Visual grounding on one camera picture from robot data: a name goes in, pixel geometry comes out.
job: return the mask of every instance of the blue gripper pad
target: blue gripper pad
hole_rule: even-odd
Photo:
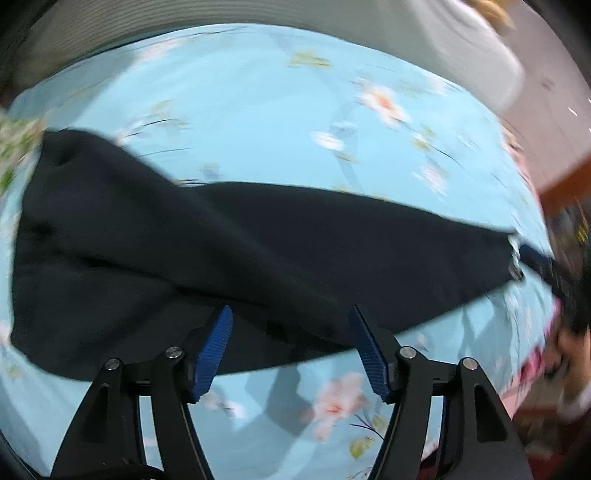
[[[197,357],[193,389],[191,390],[195,401],[199,400],[201,395],[205,395],[212,386],[213,377],[216,376],[232,333],[232,325],[232,309],[226,305]]]
[[[369,330],[363,314],[356,306],[349,312],[349,328],[371,388],[376,395],[382,397],[383,402],[386,402],[392,394],[388,384],[388,363]]]

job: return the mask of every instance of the person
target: person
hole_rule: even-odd
[[[569,359],[563,389],[556,412],[560,420],[559,436],[564,456],[557,466],[549,461],[548,468],[534,478],[541,480],[577,480],[591,478],[591,332],[575,335],[557,325],[548,339],[545,361],[555,367],[562,358]]]

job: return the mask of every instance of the white flower print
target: white flower print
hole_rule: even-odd
[[[0,322],[0,345],[10,346],[10,334],[12,326],[5,320]]]
[[[363,375],[350,372],[322,387],[312,409],[304,416],[304,420],[320,422],[314,429],[316,440],[325,443],[337,421],[350,417],[366,403],[362,381]]]
[[[158,442],[156,439],[144,437],[144,447],[157,447]]]
[[[373,85],[368,81],[362,84],[361,103],[375,111],[382,122],[389,127],[397,127],[401,122],[411,122],[408,114],[394,102],[394,92],[391,89],[385,86]]]
[[[141,50],[140,54],[135,58],[135,62],[142,63],[145,61],[161,59],[169,50],[172,50],[183,43],[184,39],[182,38],[169,38],[168,40],[148,45]]]
[[[12,242],[17,237],[18,223],[21,219],[21,213],[15,213],[4,224],[4,238],[7,242]]]
[[[239,404],[236,401],[225,401],[223,409],[235,419],[245,419],[247,417],[246,408],[244,405]]]
[[[445,172],[441,168],[435,165],[424,166],[421,167],[420,174],[414,173],[413,175],[416,178],[425,181],[432,191],[441,195],[446,195],[447,180]]]
[[[433,90],[435,93],[439,95],[447,94],[447,82],[440,76],[431,73],[429,75],[429,84],[431,86],[431,90]]]
[[[199,403],[210,410],[223,410],[234,419],[245,419],[248,417],[246,408],[241,403],[231,400],[222,400],[217,393],[210,390],[199,399]]]
[[[126,130],[119,130],[116,134],[115,134],[115,139],[113,140],[113,143],[115,145],[117,145],[118,147],[124,147],[125,145],[127,145],[127,139],[129,137],[129,132]]]
[[[425,337],[425,335],[422,333],[418,333],[417,334],[417,343],[422,347],[427,346],[427,337]]]
[[[517,318],[517,312],[519,311],[519,302],[517,297],[512,293],[505,293],[505,305],[507,312],[512,319]]]
[[[345,147],[341,140],[326,132],[312,132],[311,137],[316,144],[328,150],[340,152]]]
[[[500,371],[501,368],[503,368],[503,365],[505,365],[505,360],[503,360],[502,357],[497,357],[497,359],[495,360],[495,364],[494,364],[495,371],[497,371],[497,372]]]
[[[432,440],[430,442],[425,443],[425,446],[423,447],[423,458],[428,457],[435,450],[437,450],[438,445],[439,445],[439,442],[436,440]]]
[[[524,322],[525,335],[529,339],[529,338],[531,338],[531,331],[532,331],[531,310],[529,308],[525,309],[524,316],[525,316],[525,322]]]

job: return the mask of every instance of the floral pattern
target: floral pattern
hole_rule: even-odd
[[[549,251],[533,192],[516,168],[522,152],[491,112],[452,82],[326,35],[270,25],[189,28],[68,67],[22,93],[9,114],[43,118],[48,128],[95,131],[183,187],[252,181],[332,189],[519,227]],[[29,130],[25,150],[43,128],[39,122]],[[12,147],[5,163],[16,161],[16,168],[0,216],[0,319],[7,324],[0,329],[0,387],[14,411],[0,411],[0,426],[34,432],[33,445],[19,436],[9,441],[48,475],[56,432],[67,429],[88,384],[39,371],[10,345],[14,231],[27,184],[20,166],[36,159],[34,148],[30,161],[19,160],[20,151]],[[397,338],[429,358],[474,356],[505,405],[515,405],[527,390],[522,380],[539,370],[534,358],[524,364],[543,344],[552,312],[547,291],[528,281]],[[435,412],[439,401],[433,399]],[[148,413],[146,456],[160,467],[150,402],[142,398],[140,405]],[[218,480],[237,472],[245,480],[365,480],[391,411],[371,391],[355,352],[220,375],[189,406]],[[437,445],[439,421],[431,416],[424,455]]]
[[[40,119],[14,120],[0,116],[0,196],[8,190],[19,164],[41,143],[44,130]]]
[[[374,85],[368,80],[359,81],[363,87],[359,100],[366,107],[378,114],[378,118],[389,127],[397,127],[400,123],[410,123],[411,119],[402,107],[394,102],[395,94],[388,87]]]
[[[535,189],[534,181],[530,176],[530,168],[527,162],[527,158],[525,157],[524,150],[517,142],[515,135],[513,135],[509,130],[503,127],[503,148],[505,151],[511,156],[511,159],[517,166],[519,170],[519,174],[521,178],[527,185],[530,193],[534,197],[540,211],[542,209],[540,203],[540,197],[538,196],[538,192]]]
[[[314,438],[326,442],[337,421],[355,414],[367,401],[361,392],[363,375],[351,372],[325,385],[319,392],[314,406],[306,414],[317,422]]]

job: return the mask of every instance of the green leaf print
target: green leaf print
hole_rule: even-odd
[[[157,102],[152,107],[152,115],[155,115],[160,118],[167,118],[170,117],[171,105],[173,104],[172,100],[162,100],[161,102]]]
[[[374,415],[371,419],[371,425],[376,429],[377,432],[383,432],[386,429],[386,421],[380,415]]]
[[[17,368],[17,367],[8,367],[6,370],[6,373],[8,374],[8,378],[10,378],[11,380],[18,380],[19,378],[22,377],[22,373],[21,371]]]
[[[331,66],[330,61],[317,56],[314,50],[296,51],[287,65],[290,67],[308,66],[319,68]]]
[[[349,453],[351,457],[357,460],[365,451],[373,445],[375,439],[373,437],[363,437],[356,440],[351,440],[349,444]]]
[[[437,136],[437,134],[427,125],[421,125],[421,133],[428,141],[435,140],[435,137]]]
[[[14,178],[14,168],[9,167],[2,175],[2,178],[0,179],[0,192],[5,192],[6,190],[8,190],[8,187],[12,183],[13,178]]]
[[[351,193],[351,189],[345,185],[344,183],[335,183],[332,186],[333,190],[336,190],[337,192],[341,192],[341,193]]]
[[[335,155],[339,160],[345,160],[351,163],[359,163],[353,155],[349,155],[346,152],[336,152]]]
[[[415,137],[412,140],[412,144],[413,144],[414,148],[416,148],[417,150],[420,150],[421,152],[426,153],[426,152],[430,152],[431,150],[433,150],[431,145],[429,145],[429,143],[427,142],[425,137],[422,135],[415,135]]]

